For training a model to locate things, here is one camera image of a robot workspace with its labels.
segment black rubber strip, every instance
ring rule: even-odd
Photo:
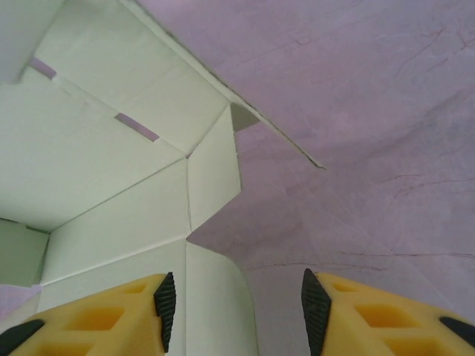
[[[320,356],[323,352],[331,306],[330,296],[307,268],[302,282],[302,307],[312,356]]]
[[[452,317],[440,317],[440,322],[447,326],[452,332],[459,335],[475,348],[475,326],[453,319]]]
[[[155,312],[162,320],[162,344],[163,350],[168,352],[171,339],[171,327],[177,308],[177,292],[173,274],[169,272],[160,287],[154,293]]]
[[[17,347],[28,340],[31,335],[40,330],[44,324],[43,320],[35,319],[5,330],[0,334],[0,356],[11,354]]]

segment cardboard flap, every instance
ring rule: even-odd
[[[36,56],[189,153],[228,100],[119,1],[67,1]]]
[[[38,283],[48,234],[0,220],[0,284],[30,287]]]
[[[20,80],[63,1],[0,1],[0,84]]]
[[[191,229],[195,230],[240,193],[231,108],[225,109],[188,159]]]
[[[226,257],[186,244],[186,354],[258,356],[246,281]]]
[[[182,159],[56,229],[42,283],[69,277],[190,234]]]

